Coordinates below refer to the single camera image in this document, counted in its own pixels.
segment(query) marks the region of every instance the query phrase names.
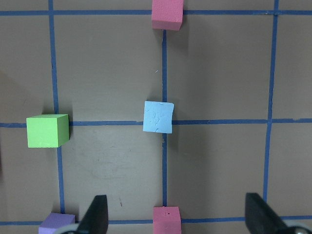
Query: blue block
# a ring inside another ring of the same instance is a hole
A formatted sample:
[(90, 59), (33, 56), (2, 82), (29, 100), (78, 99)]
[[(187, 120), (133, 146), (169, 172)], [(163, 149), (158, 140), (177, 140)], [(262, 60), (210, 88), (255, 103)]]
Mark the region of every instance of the blue block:
[(145, 101), (143, 131), (153, 133), (172, 133), (173, 111), (173, 103)]

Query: block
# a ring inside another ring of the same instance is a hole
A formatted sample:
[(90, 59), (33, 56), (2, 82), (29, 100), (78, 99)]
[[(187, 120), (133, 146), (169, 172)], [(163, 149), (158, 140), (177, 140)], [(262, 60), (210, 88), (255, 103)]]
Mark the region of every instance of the block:
[(58, 228), (75, 223), (73, 214), (50, 213), (39, 226), (39, 234), (53, 234)]
[(26, 119), (29, 148), (57, 148), (69, 140), (68, 115), (39, 115)]
[(173, 111), (173, 103), (145, 101), (143, 131), (172, 133)]
[(179, 207), (154, 207), (154, 234), (181, 234)]
[(180, 30), (183, 18), (183, 0), (153, 0), (152, 27)]

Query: pink block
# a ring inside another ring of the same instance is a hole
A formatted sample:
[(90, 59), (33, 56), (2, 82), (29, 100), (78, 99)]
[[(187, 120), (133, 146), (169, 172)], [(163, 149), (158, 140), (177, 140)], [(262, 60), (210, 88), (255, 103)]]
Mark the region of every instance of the pink block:
[(154, 234), (181, 234), (179, 207), (154, 207)]
[(39, 226), (39, 234), (53, 234), (58, 228), (75, 223), (73, 214), (50, 213)]
[(183, 0), (153, 0), (152, 27), (179, 31), (183, 18)]

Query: green block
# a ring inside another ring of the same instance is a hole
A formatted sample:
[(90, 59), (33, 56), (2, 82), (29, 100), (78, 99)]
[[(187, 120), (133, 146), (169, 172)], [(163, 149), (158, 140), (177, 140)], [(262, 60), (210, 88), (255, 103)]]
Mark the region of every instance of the green block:
[(68, 115), (39, 115), (26, 119), (29, 148), (57, 148), (69, 140)]

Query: purple block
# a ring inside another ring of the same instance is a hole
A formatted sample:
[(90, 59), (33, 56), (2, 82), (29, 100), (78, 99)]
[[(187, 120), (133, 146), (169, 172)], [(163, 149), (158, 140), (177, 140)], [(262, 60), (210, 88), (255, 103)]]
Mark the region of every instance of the purple block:
[(39, 226), (39, 234), (53, 234), (58, 228), (75, 223), (73, 214), (50, 213)]

